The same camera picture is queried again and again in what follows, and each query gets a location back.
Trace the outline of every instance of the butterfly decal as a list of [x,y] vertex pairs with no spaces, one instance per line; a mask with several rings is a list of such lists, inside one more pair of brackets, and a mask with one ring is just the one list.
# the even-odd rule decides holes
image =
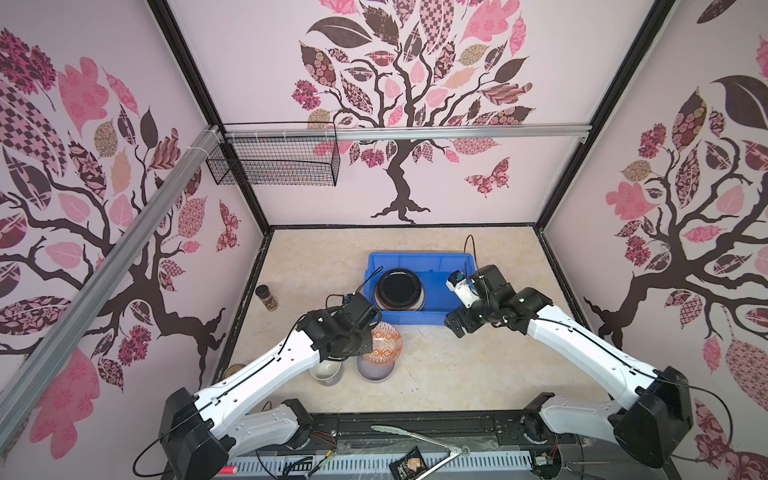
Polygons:
[[220,252],[225,248],[234,248],[237,246],[237,226],[240,224],[240,220],[237,219],[235,214],[230,213],[229,207],[224,205],[224,202],[219,200],[219,211],[221,212],[221,220],[224,221],[225,230],[219,236],[219,241],[216,242],[216,251]]
[[509,175],[505,173],[507,170],[509,170],[509,157],[506,157],[504,160],[498,162],[498,165],[494,167],[490,176],[486,177],[485,175],[470,175],[464,180],[469,182],[469,184],[473,187],[477,187],[478,192],[488,197],[488,193],[493,190],[494,185],[496,187],[509,188],[509,185],[507,185],[507,182],[509,181]]

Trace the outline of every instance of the orange patterned bowl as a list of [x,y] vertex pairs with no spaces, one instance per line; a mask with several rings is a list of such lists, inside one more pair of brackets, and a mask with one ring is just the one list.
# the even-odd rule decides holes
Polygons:
[[362,357],[373,365],[389,365],[394,363],[402,353],[402,336],[397,329],[387,322],[379,325],[371,332],[373,335],[373,351]]

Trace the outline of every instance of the tree wall decal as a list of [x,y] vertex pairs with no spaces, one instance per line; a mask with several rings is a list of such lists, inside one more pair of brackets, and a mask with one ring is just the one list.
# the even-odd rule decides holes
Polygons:
[[[338,14],[360,15],[362,21],[328,17],[310,27],[308,34],[319,32],[338,48],[324,51],[300,42],[302,61],[320,90],[312,81],[299,80],[292,96],[302,108],[313,111],[310,122],[333,121],[346,127],[504,125],[519,124],[534,110],[507,106],[533,87],[510,83],[525,58],[502,61],[505,56],[514,57],[525,41],[522,15],[511,28],[508,22],[519,9],[519,0],[504,4],[502,0],[470,0],[466,9],[476,10],[464,31],[454,28],[453,0],[424,0],[419,5],[415,0],[385,0],[374,6],[363,2],[360,10],[347,0],[321,3]],[[481,43],[462,43],[468,38]],[[457,48],[461,51],[458,59]],[[333,107],[318,108],[320,95]],[[492,105],[491,110],[480,114],[489,109],[487,104]],[[310,124],[312,127],[325,124]],[[396,212],[400,220],[415,223],[407,212],[429,208],[411,199],[403,170],[406,160],[432,162],[439,152],[448,161],[459,162],[460,154],[479,154],[496,145],[490,138],[460,139],[452,145],[434,140],[339,142],[339,152],[349,152],[350,164],[361,160],[374,168],[388,163],[385,169],[396,198],[372,217]],[[506,184],[506,177],[474,175],[466,181],[486,194],[494,186]]]
[[[17,58],[13,48],[17,51],[19,45],[25,46],[4,30],[0,35],[2,59]],[[162,185],[157,174],[173,168],[179,159],[176,129],[172,128],[170,136],[161,140],[149,109],[139,117],[133,94],[122,81],[109,74],[106,74],[109,87],[120,102],[119,113],[114,112],[112,117],[117,118],[118,128],[115,130],[112,120],[98,125],[92,142],[98,155],[94,155],[94,150],[87,147],[89,140],[79,138],[78,134],[86,122],[107,117],[103,108],[108,108],[110,92],[98,84],[99,70],[93,60],[83,57],[80,64],[82,72],[67,65],[66,74],[60,72],[58,76],[62,103],[75,125],[69,131],[67,147],[45,115],[21,91],[0,80],[0,141],[3,143],[0,162],[8,168],[13,180],[13,186],[4,186],[0,191],[0,205],[12,212],[0,218],[0,250],[4,250],[0,253],[0,298],[19,286],[31,289],[31,283],[36,280],[58,280],[75,290],[82,289],[124,229],[146,207],[151,187]],[[0,74],[19,84],[18,76],[10,75],[6,67],[7,64],[0,61]],[[46,78],[53,82],[55,73]],[[46,88],[48,84],[40,82],[41,88],[50,90]],[[34,93],[34,90],[30,87],[23,93]],[[27,163],[28,159],[39,163]],[[111,162],[110,168],[106,167],[108,162]],[[124,388],[124,368],[146,358],[152,339],[185,335],[197,344],[202,386],[208,349],[218,349],[222,342],[223,335],[215,338],[214,333],[224,309],[215,318],[203,322],[194,316],[169,311],[164,296],[166,292],[176,291],[173,280],[184,273],[178,258],[200,247],[191,239],[201,229],[204,219],[206,198],[194,197],[200,176],[198,169],[131,265],[128,274],[132,283],[114,293],[85,333],[99,336],[91,358],[99,376],[108,384]],[[51,204],[58,204],[65,217],[51,218],[46,212]],[[226,206],[220,204],[220,209],[226,231],[220,239],[223,246],[219,250],[237,245],[234,231],[239,223]],[[6,253],[30,235],[40,237],[25,251],[16,249],[15,253]],[[171,240],[172,237],[183,238]],[[51,262],[60,268],[48,268]],[[0,333],[23,338],[42,332],[59,320],[70,301],[45,294],[40,287],[35,284],[32,289],[36,296],[0,308]],[[15,346],[0,343],[0,355],[28,355],[41,340],[30,341],[26,346],[18,346],[19,342],[14,342]]]
[[[671,290],[664,308],[680,308],[681,328],[700,319],[706,323],[702,354],[712,371],[720,367],[721,343],[728,338],[713,321],[719,306],[730,331],[728,369],[768,410],[768,353],[737,338],[768,340],[768,147],[726,136],[730,121],[768,131],[768,86],[744,75],[713,83],[725,88],[727,116],[709,109],[697,89],[672,124],[672,145],[663,124],[641,135],[642,159],[622,171],[632,183],[622,181],[606,196],[614,213],[629,220],[616,237],[626,239],[624,256],[637,274],[618,310],[584,301],[604,322],[598,333],[621,348],[622,330],[648,292]],[[707,124],[711,135],[705,140]],[[709,185],[702,180],[713,176]],[[702,247],[708,250],[699,254]],[[744,296],[737,292],[742,286],[760,293]]]

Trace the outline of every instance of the jar lid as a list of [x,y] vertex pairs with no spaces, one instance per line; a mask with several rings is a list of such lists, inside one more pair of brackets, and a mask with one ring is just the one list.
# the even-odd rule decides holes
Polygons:
[[390,310],[406,310],[419,301],[422,282],[411,270],[395,268],[385,272],[376,283],[376,294]]
[[256,287],[256,295],[262,300],[270,298],[270,288],[266,285],[259,285]]

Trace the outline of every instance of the blue plastic bin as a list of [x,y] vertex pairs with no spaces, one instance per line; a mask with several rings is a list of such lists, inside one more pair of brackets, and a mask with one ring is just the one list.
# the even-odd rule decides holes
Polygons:
[[[443,325],[445,316],[462,305],[456,294],[445,286],[445,281],[456,270],[464,271],[464,259],[461,253],[371,253],[363,279],[380,266],[383,268],[366,283],[362,291],[375,304],[373,290],[381,275],[393,268],[407,268],[419,277],[424,286],[424,307],[419,312],[382,312],[382,321],[392,325]],[[474,272],[475,259],[467,254],[466,260],[467,272]]]

